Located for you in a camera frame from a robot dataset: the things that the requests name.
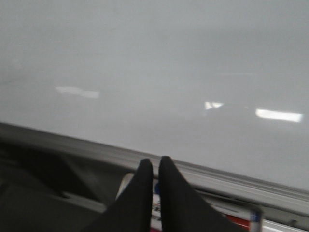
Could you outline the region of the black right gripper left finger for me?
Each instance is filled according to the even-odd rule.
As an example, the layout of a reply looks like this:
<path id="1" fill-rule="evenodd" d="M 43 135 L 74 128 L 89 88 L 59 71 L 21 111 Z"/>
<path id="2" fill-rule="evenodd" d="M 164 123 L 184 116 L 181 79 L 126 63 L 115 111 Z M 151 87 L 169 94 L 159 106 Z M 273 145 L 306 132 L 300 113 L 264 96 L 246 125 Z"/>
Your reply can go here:
<path id="1" fill-rule="evenodd" d="M 153 203 L 153 166 L 149 159 L 139 166 L 123 192 L 83 232 L 149 232 Z"/>

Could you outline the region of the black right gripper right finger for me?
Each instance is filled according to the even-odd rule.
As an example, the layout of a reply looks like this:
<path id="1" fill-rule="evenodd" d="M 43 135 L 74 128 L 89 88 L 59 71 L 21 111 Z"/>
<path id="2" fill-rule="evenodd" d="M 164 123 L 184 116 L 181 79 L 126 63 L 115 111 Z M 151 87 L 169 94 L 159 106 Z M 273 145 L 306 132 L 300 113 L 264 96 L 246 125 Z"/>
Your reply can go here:
<path id="1" fill-rule="evenodd" d="M 164 232 L 242 232 L 190 186 L 172 159 L 159 164 L 159 195 Z"/>

